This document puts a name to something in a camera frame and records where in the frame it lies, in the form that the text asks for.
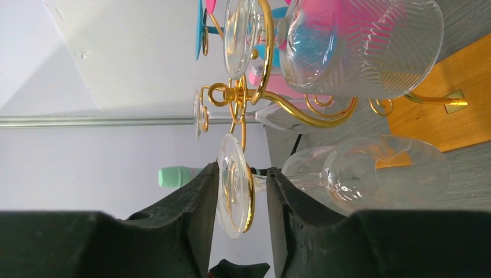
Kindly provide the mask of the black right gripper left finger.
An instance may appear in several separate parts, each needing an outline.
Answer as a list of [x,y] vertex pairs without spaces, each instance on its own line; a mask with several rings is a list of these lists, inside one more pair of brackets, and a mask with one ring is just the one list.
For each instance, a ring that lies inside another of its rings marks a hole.
[[1,212],[2,277],[206,277],[218,165],[125,220],[100,211]]

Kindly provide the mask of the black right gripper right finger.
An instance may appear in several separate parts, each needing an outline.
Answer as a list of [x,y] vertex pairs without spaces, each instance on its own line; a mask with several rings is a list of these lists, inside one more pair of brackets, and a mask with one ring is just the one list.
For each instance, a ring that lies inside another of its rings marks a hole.
[[267,175],[277,277],[489,277],[484,211],[327,208],[278,169]]

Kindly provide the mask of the clear wine glass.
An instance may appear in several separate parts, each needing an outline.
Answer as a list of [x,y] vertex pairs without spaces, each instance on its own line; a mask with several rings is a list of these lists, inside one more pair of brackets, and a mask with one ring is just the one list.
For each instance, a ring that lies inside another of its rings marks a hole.
[[[252,225],[255,194],[266,189],[266,177],[252,172],[231,134],[224,136],[217,162],[217,215],[225,233],[236,239]],[[342,215],[370,209],[426,209],[445,194],[451,180],[448,160],[437,147],[391,134],[304,149],[291,155],[280,172],[296,188]]]

